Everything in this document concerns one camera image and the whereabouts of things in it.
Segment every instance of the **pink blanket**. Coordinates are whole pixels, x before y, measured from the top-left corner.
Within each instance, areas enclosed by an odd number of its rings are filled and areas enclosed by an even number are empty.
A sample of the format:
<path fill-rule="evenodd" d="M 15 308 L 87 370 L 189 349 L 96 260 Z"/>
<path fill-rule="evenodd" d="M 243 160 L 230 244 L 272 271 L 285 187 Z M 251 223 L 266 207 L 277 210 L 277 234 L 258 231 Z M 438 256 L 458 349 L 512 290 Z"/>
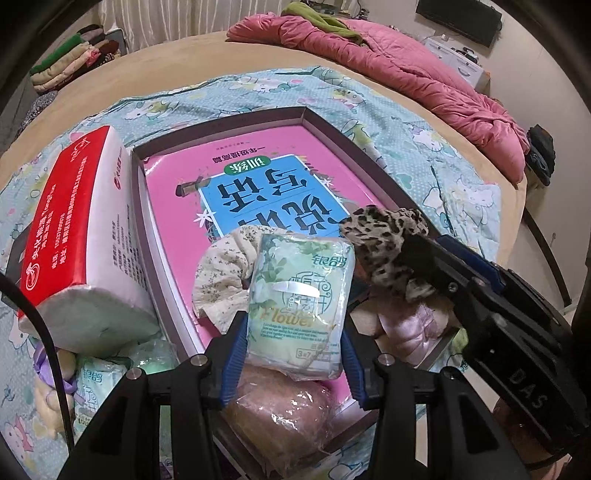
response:
<path fill-rule="evenodd" d="M 476 91 L 419 42 L 383 25 L 347 20 L 371 50 L 325 33 L 302 17 L 246 17 L 233 41 L 297 48 L 331 59 L 416 100 L 476 145 L 513 184 L 523 179 L 525 132 L 494 100 Z"/>

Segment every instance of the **tan mattress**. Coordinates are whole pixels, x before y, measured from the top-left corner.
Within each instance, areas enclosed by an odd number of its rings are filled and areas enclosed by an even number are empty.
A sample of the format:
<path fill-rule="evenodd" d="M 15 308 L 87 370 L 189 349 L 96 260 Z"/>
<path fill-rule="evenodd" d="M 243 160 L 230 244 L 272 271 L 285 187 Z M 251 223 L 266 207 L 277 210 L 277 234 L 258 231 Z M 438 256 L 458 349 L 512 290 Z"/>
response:
<path fill-rule="evenodd" d="M 0 186 L 4 186 L 13 171 L 32 160 L 55 137 L 123 97 L 172 90 L 220 75 L 323 65 L 368 85 L 422 116 L 472 163 L 484 181 L 501 187 L 501 246 L 497 262 L 507 263 L 525 205 L 525 181 L 515 188 L 453 128 L 413 100 L 362 75 L 303 51 L 229 43 L 225 39 L 225 32 L 216 32 L 146 48 L 109 62 L 67 85 L 0 158 Z"/>

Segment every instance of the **tissue package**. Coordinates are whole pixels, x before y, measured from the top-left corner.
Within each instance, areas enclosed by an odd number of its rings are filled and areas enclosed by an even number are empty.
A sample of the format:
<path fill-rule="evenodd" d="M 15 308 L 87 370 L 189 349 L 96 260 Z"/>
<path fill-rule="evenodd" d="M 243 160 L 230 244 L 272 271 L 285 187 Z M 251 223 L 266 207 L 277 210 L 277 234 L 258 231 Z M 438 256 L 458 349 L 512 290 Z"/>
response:
<path fill-rule="evenodd" d="M 20 286 L 59 348 L 105 356 L 159 331 L 139 261 L 130 170 L 116 131 L 101 127 L 60 153 L 41 194 Z M 21 331 L 36 336 L 18 315 Z"/>
<path fill-rule="evenodd" d="M 263 235 L 249 293 L 248 362 L 295 380 L 338 378 L 354 268 L 347 240 Z"/>

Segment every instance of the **green cloth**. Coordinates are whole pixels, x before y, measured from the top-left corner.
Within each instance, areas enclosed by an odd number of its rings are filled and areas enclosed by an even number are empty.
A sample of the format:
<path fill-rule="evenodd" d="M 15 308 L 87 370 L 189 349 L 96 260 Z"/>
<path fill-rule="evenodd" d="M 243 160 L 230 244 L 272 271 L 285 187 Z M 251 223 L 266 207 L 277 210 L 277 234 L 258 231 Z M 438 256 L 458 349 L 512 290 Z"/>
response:
<path fill-rule="evenodd" d="M 336 33 L 337 35 L 346 38 L 357 45 L 361 45 L 363 43 L 363 38 L 361 35 L 356 31 L 348 29 L 347 25 L 345 25 L 343 22 L 339 21 L 332 15 L 319 14 L 317 11 L 313 10 L 302 2 L 290 3 L 287 5 L 285 10 L 281 12 L 281 15 L 294 15 L 296 17 L 305 18 L 312 25 L 314 25 L 316 28 L 319 28 L 323 32 Z"/>
<path fill-rule="evenodd" d="M 29 73 L 31 75 L 35 75 L 36 73 L 42 72 L 43 70 L 47 70 L 55 62 L 57 62 L 60 58 L 67 54 L 71 49 L 73 49 L 77 45 L 80 45 L 83 42 L 84 40 L 82 40 L 82 37 L 79 33 L 77 33 L 71 38 L 68 38 L 68 40 L 66 40 L 54 51 L 52 51 L 46 59 L 42 60 L 41 63 L 35 65 Z"/>

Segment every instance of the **curtain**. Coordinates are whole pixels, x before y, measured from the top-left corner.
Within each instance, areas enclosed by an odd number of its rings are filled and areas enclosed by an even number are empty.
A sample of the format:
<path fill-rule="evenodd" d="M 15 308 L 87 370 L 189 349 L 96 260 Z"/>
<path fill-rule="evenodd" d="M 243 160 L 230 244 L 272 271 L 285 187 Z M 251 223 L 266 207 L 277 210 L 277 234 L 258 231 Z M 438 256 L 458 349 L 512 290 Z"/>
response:
<path fill-rule="evenodd" d="M 291 0 L 103 0 L 95 8 L 105 31 L 121 28 L 129 51 L 227 30 L 248 15 L 280 14 Z"/>

